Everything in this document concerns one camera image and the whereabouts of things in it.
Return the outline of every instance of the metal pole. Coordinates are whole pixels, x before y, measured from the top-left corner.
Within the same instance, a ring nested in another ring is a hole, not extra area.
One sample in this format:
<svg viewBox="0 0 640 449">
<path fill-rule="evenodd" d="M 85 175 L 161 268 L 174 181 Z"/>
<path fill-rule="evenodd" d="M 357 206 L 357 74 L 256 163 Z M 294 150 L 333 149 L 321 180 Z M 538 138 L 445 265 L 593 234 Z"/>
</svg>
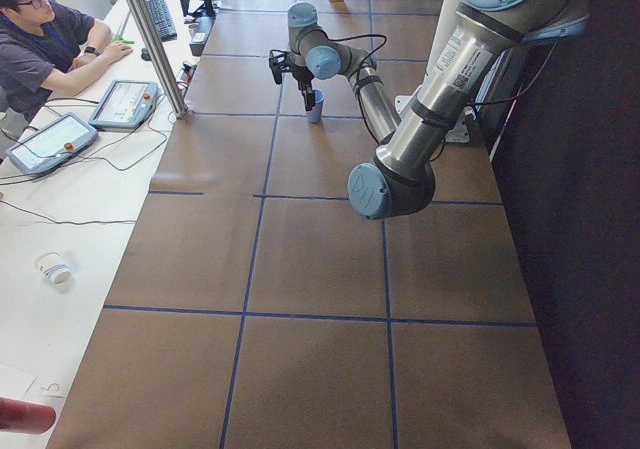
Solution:
<svg viewBox="0 0 640 449">
<path fill-rule="evenodd" d="M 182 118 L 187 111 L 187 106 L 176 82 L 167 54 L 162 47 L 162 41 L 156 31 L 153 19 L 149 13 L 145 0 L 126 0 L 133 19 L 136 21 L 142 39 L 151 55 L 153 68 L 160 79 L 160 85 L 171 103 L 173 112 L 177 118 Z"/>
</svg>

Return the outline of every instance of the paper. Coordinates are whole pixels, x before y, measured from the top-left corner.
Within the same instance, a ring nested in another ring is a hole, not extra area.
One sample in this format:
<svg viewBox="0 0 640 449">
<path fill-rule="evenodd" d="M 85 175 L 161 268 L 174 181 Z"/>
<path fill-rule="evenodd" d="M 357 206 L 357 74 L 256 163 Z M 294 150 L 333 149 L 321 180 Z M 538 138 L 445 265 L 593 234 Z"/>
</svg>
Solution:
<svg viewBox="0 0 640 449">
<path fill-rule="evenodd" d="M 0 397 L 22 399 L 36 376 L 0 362 Z"/>
</svg>

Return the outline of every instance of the blue cup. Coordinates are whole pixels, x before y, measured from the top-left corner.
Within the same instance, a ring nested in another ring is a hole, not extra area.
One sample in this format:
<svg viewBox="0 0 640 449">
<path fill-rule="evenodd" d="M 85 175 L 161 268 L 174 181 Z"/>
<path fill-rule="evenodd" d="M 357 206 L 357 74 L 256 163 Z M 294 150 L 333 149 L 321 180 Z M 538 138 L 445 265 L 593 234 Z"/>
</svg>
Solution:
<svg viewBox="0 0 640 449">
<path fill-rule="evenodd" d="M 311 124 L 317 124 L 322 119 L 322 103 L 324 102 L 324 93 L 320 89 L 313 90 L 316 96 L 316 105 L 310 111 L 307 111 L 307 121 Z"/>
</svg>

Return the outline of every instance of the white cup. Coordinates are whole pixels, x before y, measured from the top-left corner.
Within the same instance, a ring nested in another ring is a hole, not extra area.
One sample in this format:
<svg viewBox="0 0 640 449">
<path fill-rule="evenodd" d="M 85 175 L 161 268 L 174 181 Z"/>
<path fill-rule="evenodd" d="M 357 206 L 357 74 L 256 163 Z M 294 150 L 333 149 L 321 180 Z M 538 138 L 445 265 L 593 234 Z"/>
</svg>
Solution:
<svg viewBox="0 0 640 449">
<path fill-rule="evenodd" d="M 311 124 L 317 124 L 322 119 L 322 106 L 324 104 L 324 92 L 320 89 L 314 89 L 313 92 L 316 96 L 316 105 L 307 111 L 307 121 Z"/>
<path fill-rule="evenodd" d="M 196 22 L 193 24 L 189 24 L 188 27 L 189 27 L 189 37 L 193 39 L 193 36 L 195 36 L 196 33 L 198 32 L 199 24 Z"/>
<path fill-rule="evenodd" d="M 48 252 L 36 259 L 36 267 L 54 284 L 62 284 L 71 277 L 71 269 L 57 252 Z"/>
</svg>

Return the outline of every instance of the cable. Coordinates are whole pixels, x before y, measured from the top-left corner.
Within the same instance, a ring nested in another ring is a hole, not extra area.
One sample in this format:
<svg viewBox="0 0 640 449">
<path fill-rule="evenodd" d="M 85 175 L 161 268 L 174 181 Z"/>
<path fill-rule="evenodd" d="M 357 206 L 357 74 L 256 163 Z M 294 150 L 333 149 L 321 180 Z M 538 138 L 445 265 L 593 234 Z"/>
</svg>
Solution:
<svg viewBox="0 0 640 449">
<path fill-rule="evenodd" d="M 529 89 L 533 87 L 533 84 L 536 82 L 538 77 L 540 77 L 540 74 L 542 74 L 542 71 L 546 67 L 549 60 L 551 59 L 551 55 L 553 54 L 553 51 L 555 51 L 557 46 L 558 46 L 558 43 L 555 43 L 553 46 L 551 46 L 551 49 L 549 49 L 549 53 L 547 54 L 547 57 L 545 58 L 545 60 L 542 62 L 542 65 L 540 66 L 540 69 L 538 69 L 538 72 L 536 72 L 535 76 L 533 76 L 529 84 L 527 84 L 527 86 L 523 90 L 519 91 L 518 94 L 516 94 L 513 97 L 508 97 L 506 99 L 499 99 L 496 101 L 470 102 L 466 105 L 466 107 L 490 106 L 493 104 L 503 104 L 505 102 L 513 102 L 519 99 L 520 97 L 524 96 L 529 91 Z"/>
<path fill-rule="evenodd" d="M 6 204 L 9 207 L 13 207 L 15 210 L 20 211 L 20 212 L 24 212 L 26 214 L 31 214 L 33 216 L 36 217 L 40 217 L 42 219 L 45 219 L 53 224 L 69 224 L 72 226 L 88 226 L 89 224 L 135 224 L 136 221 L 135 219 L 124 219 L 121 221 L 82 221 L 82 222 L 78 222 L 78 221 L 56 221 L 55 219 L 52 219 L 48 216 L 44 216 L 42 214 L 38 214 L 37 212 L 33 212 L 33 211 L 29 211 L 27 209 L 23 209 L 21 207 L 18 206 L 14 206 L 13 204 L 5 201 L 5 200 L 0 200 L 0 203 L 2 204 Z"/>
<path fill-rule="evenodd" d="M 91 107 L 91 106 L 88 106 L 87 104 L 47 104 L 46 107 L 47 109 L 49 109 L 51 107 Z"/>
<path fill-rule="evenodd" d="M 62 117 L 62 114 L 60 114 L 58 111 L 56 111 L 55 109 L 52 109 L 51 107 L 47 106 L 46 104 L 43 106 L 46 110 L 53 112 L 56 116 L 58 117 Z"/>
<path fill-rule="evenodd" d="M 153 117 L 154 117 L 154 115 L 155 115 L 155 112 L 156 112 L 156 110 L 158 109 L 158 106 L 160 105 L 160 103 L 162 102 L 162 100 L 163 100 L 163 98 L 164 98 L 164 97 L 166 97 L 166 96 L 165 96 L 165 94 L 160 94 L 160 95 L 158 96 L 158 100 L 157 100 L 156 104 L 154 105 L 153 109 L 151 110 L 151 112 L 149 113 L 149 117 L 147 118 L 147 120 L 149 121 L 149 122 L 147 123 L 147 126 L 149 127 L 149 129 L 150 129 L 151 131 L 153 131 L 153 132 L 155 132 L 155 133 L 160 134 L 160 135 L 162 136 L 162 141 L 160 141 L 158 144 L 156 144 L 156 145 L 155 145 L 151 150 L 149 150 L 147 153 L 145 153 L 143 156 L 141 156 L 139 159 L 137 159 L 137 160 L 136 160 L 136 161 L 134 161 L 133 163 L 131 163 L 131 164 L 129 164 L 128 166 L 125 166 L 125 167 L 118 167 L 118 166 L 116 166 L 115 164 L 113 164 L 113 163 L 112 163 L 109 159 L 107 159 L 106 157 L 95 157 L 95 154 L 97 154 L 98 152 L 102 151 L 103 149 L 106 149 L 106 148 L 107 148 L 107 147 L 109 147 L 109 146 L 112 146 L 112 145 L 114 145 L 114 144 L 117 144 L 117 143 L 119 143 L 119 142 L 123 141 L 123 140 L 124 140 L 124 139 L 126 139 L 127 137 L 130 137 L 134 132 L 137 132 L 139 128 L 136 128 L 136 130 L 131 131 L 131 132 L 129 132 L 129 133 L 127 133 L 127 134 L 125 134 L 123 137 L 121 137 L 120 139 L 118 139 L 118 140 L 116 140 L 116 141 L 110 142 L 109 144 L 105 144 L 104 146 L 102 146 L 102 147 L 100 147 L 100 148 L 96 149 L 94 152 L 92 152 L 92 153 L 91 153 L 91 154 L 89 154 L 88 156 L 82 156 L 82 155 L 80 155 L 80 154 L 75 154 L 75 155 L 74 155 L 74 157 L 75 157 L 75 158 L 77 158 L 77 159 L 80 159 L 79 161 L 78 161 L 78 160 L 72 160 L 72 159 L 70 159 L 69 161 L 67 161 L 67 162 L 65 162 L 65 163 L 63 163 L 63 164 L 61 164 L 60 166 L 58 166 L 58 167 L 57 167 L 57 168 L 55 168 L 55 169 L 62 168 L 62 167 L 67 167 L 67 166 L 72 166 L 72 165 L 74 165 L 74 164 L 80 164 L 80 163 L 82 163 L 82 162 L 90 161 L 90 160 L 101 160 L 101 161 L 105 161 L 107 164 L 109 164 L 109 165 L 110 165 L 111 167 L 113 167 L 115 170 L 120 171 L 120 172 L 128 171 L 129 169 L 133 168 L 134 166 L 136 166 L 137 164 L 139 164 L 140 162 L 142 162 L 145 158 L 147 158 L 148 156 L 150 156 L 151 154 L 153 154 L 153 153 L 154 153 L 156 150 L 158 150 L 160 147 L 162 147 L 162 145 L 163 145 L 165 142 L 167 142 L 167 140 L 168 140 L 168 137 L 167 137 L 167 135 L 166 135 L 166 134 L 164 134 L 163 132 L 161 132 L 161 131 L 159 131 L 159 130 L 157 130 L 157 129 L 154 129 L 153 127 L 151 127 L 151 122 L 152 122 L 152 120 L 153 120 Z M 26 130 L 26 129 L 28 129 L 28 128 L 35 129 L 36 131 L 38 130 L 38 128 L 36 128 L 36 127 L 34 127 L 34 126 L 26 126 L 26 127 L 24 128 L 24 130 Z M 30 148 L 29 146 L 27 146 L 26 144 L 24 144 L 24 143 L 22 143 L 22 142 L 18 141 L 17 139 L 14 139 L 14 138 L 10 137 L 8 134 L 6 134 L 6 133 L 5 133 L 5 131 L 4 131 L 4 129 L 2 129 L 1 127 L 0 127 L 0 130 L 1 130 L 1 131 L 2 131 L 2 132 L 3 132 L 7 137 L 9 137 L 9 139 L 11 139 L 12 141 L 15 141 L 15 142 L 17 142 L 18 144 L 20 144 L 21 146 L 26 147 L 26 148 L 27 148 L 27 150 L 28 150 L 29 152 L 31 152 L 31 154 L 33 154 L 35 157 L 38 157 L 38 158 L 41 158 L 41 159 L 47 159 L 47 158 L 57 157 L 57 154 L 49 155 L 49 156 L 41 156 L 41 155 L 39 155 L 39 154 L 36 154 L 35 152 L 33 152 L 33 151 L 31 150 L 31 148 Z M 0 186 L 9 186 L 9 185 L 13 185 L 13 184 L 21 184 L 21 183 L 24 183 L 24 182 L 32 182 L 32 181 L 38 180 L 38 179 L 40 179 L 40 178 L 42 178 L 42 177 L 44 177 L 44 176 L 46 176 L 46 175 L 49 175 L 51 172 L 53 172 L 53 170 L 52 170 L 52 171 L 49 171 L 49 172 L 46 172 L 46 173 L 44 173 L 44 174 L 40 174 L 40 173 L 33 173 L 33 174 L 18 174 L 18 175 L 14 175 L 14 176 L 1 177 L 1 178 L 0 178 L 0 181 L 1 181 L 1 180 L 4 180 L 4 179 L 13 179 L 13 178 L 17 178 L 17 177 L 29 177 L 29 179 L 24 179 L 24 180 L 20 180 L 20 181 L 12 181 L 12 182 L 7 182 L 7 183 L 0 183 Z"/>
<path fill-rule="evenodd" d="M 442 145 L 440 146 L 440 152 L 438 152 L 438 155 L 435 157 L 432 157 L 431 159 L 429 159 L 429 162 L 433 162 L 437 159 L 440 158 L 440 156 L 442 155 L 442 153 L 444 152 L 444 146 L 447 145 L 447 136 L 442 138 Z"/>
<path fill-rule="evenodd" d="M 93 101 L 91 99 L 82 99 L 81 97 L 52 97 L 51 99 L 47 99 L 45 102 L 45 106 L 54 101 L 79 101 L 79 102 L 88 102 L 90 104 L 100 104 L 100 101 Z"/>
<path fill-rule="evenodd" d="M 471 110 L 473 111 L 473 116 L 476 118 L 476 121 L 478 121 L 478 124 L 482 124 L 482 122 L 480 121 L 480 111 L 478 111 L 478 108 L 476 106 L 470 106 Z"/>
<path fill-rule="evenodd" d="M 358 84 L 360 82 L 360 71 L 364 67 L 364 63 L 367 61 L 367 59 L 370 59 L 375 52 L 379 51 L 387 43 L 387 36 L 385 36 L 384 34 L 361 34 L 358 36 L 344 37 L 342 39 L 329 39 L 329 40 L 331 42 L 344 42 L 344 41 L 352 41 L 354 39 L 363 39 L 365 37 L 370 37 L 370 38 L 379 37 L 379 38 L 382 38 L 382 42 L 374 50 L 367 53 L 367 55 L 363 57 L 362 60 L 360 61 L 360 64 L 358 64 L 358 67 L 356 69 L 356 84 L 355 84 L 356 88 L 358 88 L 356 92 L 356 100 L 358 101 L 358 107 L 360 108 L 360 115 L 362 116 L 362 121 L 364 122 L 364 126 L 366 127 L 367 132 L 369 133 L 371 138 L 376 142 L 376 144 L 380 144 L 380 141 L 378 141 L 378 138 L 375 136 L 375 134 L 371 130 L 371 127 L 369 127 L 369 123 L 367 122 L 367 118 L 364 113 L 364 107 L 362 105 L 362 96 L 360 95 L 360 86 Z"/>
</svg>

